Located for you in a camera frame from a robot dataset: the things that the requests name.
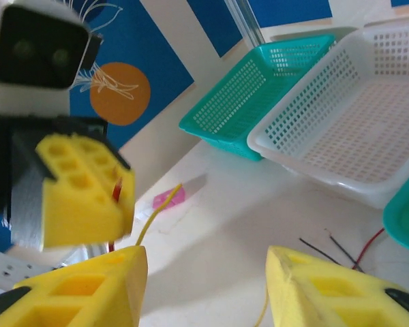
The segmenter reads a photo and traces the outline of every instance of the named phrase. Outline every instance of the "yellow foam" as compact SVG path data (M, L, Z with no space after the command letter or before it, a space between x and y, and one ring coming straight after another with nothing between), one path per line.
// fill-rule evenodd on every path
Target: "yellow foam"
M129 234L134 172L108 148L84 136L46 136L36 152L57 178L43 183L44 247L114 241ZM112 191L119 179L119 203Z
M391 282L283 247L269 248L266 274L276 327L409 327Z
M147 273L145 248L128 247L26 279L0 327L138 327Z

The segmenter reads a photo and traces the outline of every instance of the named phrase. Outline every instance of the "white basket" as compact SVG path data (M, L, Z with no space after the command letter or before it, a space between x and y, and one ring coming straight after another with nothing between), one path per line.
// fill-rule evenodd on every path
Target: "white basket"
M383 208L409 177L409 22L347 35L247 143L289 170Z

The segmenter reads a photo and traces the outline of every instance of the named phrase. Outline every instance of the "black wire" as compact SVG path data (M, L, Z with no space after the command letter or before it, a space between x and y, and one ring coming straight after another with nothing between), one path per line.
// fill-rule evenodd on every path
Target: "black wire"
M310 247L311 249L317 251L318 253L323 254L324 257L326 257L327 259L329 259L329 260L332 261L333 263L339 264L339 265L341 266L341 264L340 264L338 261L336 261L335 259L333 259L333 258L332 258L331 256L329 256L327 253L321 251L320 249L316 248L316 247L313 246L312 244L306 242L306 241L303 240L301 237L299 237L299 240L300 240L301 242L305 243L305 244L306 244L308 247Z
M359 264L356 262L356 260L353 259L353 257L338 243L337 240L335 240L335 239L333 238L333 236L329 235L329 238L332 240L332 242L335 243L335 245L336 245L337 247L339 247L339 249L347 256L347 258L350 259L350 261L356 266L356 268L359 269L359 271L360 271L361 273L365 273L365 272L362 270L362 268L359 266Z

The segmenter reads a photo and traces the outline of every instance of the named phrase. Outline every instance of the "white table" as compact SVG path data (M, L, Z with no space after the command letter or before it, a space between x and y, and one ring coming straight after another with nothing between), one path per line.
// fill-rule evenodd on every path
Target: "white table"
M327 228L354 256L382 227L380 211L297 178L268 160L252 162L195 146L138 201L180 182L194 193L156 219L143 245L149 279L140 326L253 326L264 301L267 248L318 255L311 242L351 266ZM144 222L137 221L133 245ZM365 272L409 289L409 250L384 233L361 263ZM268 310L262 326L273 326Z

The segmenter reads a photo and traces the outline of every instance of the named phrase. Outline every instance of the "teal plastic basket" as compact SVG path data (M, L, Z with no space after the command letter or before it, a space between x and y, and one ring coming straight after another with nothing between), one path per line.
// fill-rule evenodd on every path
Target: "teal plastic basket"
M179 127L217 148L262 159L248 147L248 133L334 41L333 35L319 35L251 50L183 117Z
M409 249L409 179L383 210L388 234Z

